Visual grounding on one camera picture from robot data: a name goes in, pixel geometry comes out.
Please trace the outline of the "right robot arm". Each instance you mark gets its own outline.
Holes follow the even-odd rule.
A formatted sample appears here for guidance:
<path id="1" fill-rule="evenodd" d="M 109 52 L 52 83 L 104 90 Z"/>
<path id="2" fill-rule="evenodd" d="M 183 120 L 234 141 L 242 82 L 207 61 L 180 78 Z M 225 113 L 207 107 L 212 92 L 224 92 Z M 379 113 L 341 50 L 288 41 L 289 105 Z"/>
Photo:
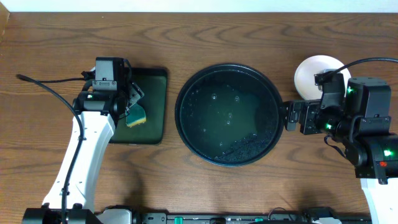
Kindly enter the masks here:
<path id="1" fill-rule="evenodd" d="M 340 73 L 315 75 L 317 100 L 286 101 L 286 130 L 296 124 L 304 135 L 324 133 L 344 145 L 338 153 L 361 181 L 373 223 L 397 223 L 397 134 L 390 132 L 391 88 L 379 78 L 343 80 Z"/>

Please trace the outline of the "green yellow sponge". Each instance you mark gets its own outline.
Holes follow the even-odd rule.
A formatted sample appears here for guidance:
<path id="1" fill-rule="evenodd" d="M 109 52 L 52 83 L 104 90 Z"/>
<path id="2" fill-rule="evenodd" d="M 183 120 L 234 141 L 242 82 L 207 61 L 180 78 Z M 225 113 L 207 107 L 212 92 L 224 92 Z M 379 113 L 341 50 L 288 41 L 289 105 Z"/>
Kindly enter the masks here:
<path id="1" fill-rule="evenodd" d="M 130 107 L 128 115 L 126 116 L 126 126 L 131 128 L 133 126 L 145 123 L 147 121 L 146 112 L 139 104 L 134 104 Z"/>

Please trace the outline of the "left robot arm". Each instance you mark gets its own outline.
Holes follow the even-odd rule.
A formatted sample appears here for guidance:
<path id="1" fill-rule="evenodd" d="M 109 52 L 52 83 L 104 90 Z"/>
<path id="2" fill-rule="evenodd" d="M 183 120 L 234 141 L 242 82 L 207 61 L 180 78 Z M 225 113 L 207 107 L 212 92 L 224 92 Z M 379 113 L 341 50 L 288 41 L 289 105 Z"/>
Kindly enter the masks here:
<path id="1" fill-rule="evenodd" d="M 23 223 L 140 223 L 129 207 L 115 205 L 95 214 L 95 190 L 105 150 L 121 115 L 136 112 L 143 92 L 129 81 L 88 81 L 68 108 L 70 142 L 61 168 L 40 208 L 28 208 Z"/>

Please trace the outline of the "white pink plate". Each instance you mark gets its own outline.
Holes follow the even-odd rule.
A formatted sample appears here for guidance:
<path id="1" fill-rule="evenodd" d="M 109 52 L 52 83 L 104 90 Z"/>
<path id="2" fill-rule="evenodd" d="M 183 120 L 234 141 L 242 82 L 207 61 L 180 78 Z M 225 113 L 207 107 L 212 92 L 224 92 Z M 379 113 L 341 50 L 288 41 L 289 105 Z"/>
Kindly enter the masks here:
<path id="1" fill-rule="evenodd" d="M 327 55 L 316 55 L 305 59 L 296 69 L 294 84 L 297 92 L 304 100 L 317 100 L 322 91 L 315 85 L 315 74 L 327 70 L 336 70 L 343 66 L 338 59 Z"/>

